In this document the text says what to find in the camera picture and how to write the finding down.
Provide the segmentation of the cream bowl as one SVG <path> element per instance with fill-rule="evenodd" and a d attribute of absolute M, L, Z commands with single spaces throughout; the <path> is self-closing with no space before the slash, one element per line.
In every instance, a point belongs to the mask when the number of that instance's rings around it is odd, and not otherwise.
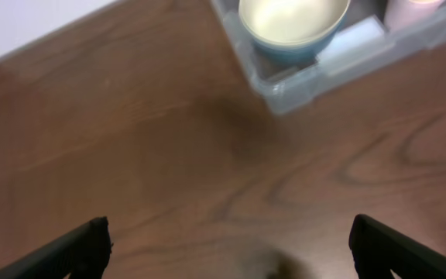
<path fill-rule="evenodd" d="M 351 0 L 240 0 L 238 16 L 255 39 L 275 46 L 314 42 L 341 25 Z"/>

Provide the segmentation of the dark blue bowl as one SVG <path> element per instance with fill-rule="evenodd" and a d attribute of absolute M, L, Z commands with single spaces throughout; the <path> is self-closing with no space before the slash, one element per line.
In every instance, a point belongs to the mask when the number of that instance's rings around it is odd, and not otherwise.
<path fill-rule="evenodd" d="M 252 39 L 254 47 L 265 58 L 271 60 L 276 64 L 293 65 L 310 62 L 321 51 L 323 51 L 334 39 L 338 31 L 343 27 L 345 18 L 342 18 L 339 23 L 326 35 L 311 43 L 305 43 L 299 46 L 278 46 L 270 43 L 264 43 L 256 38 Z"/>

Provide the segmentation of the pink cup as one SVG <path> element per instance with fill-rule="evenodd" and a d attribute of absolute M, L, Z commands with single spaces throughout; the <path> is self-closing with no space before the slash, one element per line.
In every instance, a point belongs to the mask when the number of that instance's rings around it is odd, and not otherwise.
<path fill-rule="evenodd" d="M 445 0 L 389 0 L 384 25 L 389 31 L 405 28 L 434 14 Z"/>

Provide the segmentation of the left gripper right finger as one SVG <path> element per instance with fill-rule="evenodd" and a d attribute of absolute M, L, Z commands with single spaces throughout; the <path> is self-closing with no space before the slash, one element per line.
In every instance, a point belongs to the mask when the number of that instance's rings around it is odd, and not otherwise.
<path fill-rule="evenodd" d="M 348 240 L 360 279 L 446 279 L 446 257 L 364 214 L 355 217 Z"/>

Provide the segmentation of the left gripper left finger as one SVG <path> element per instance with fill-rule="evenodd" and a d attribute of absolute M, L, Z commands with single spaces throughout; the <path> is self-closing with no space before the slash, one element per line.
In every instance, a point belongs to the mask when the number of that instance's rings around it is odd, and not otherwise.
<path fill-rule="evenodd" d="M 0 279 L 101 279 L 112 254 L 108 219 L 94 218 L 0 269 Z"/>

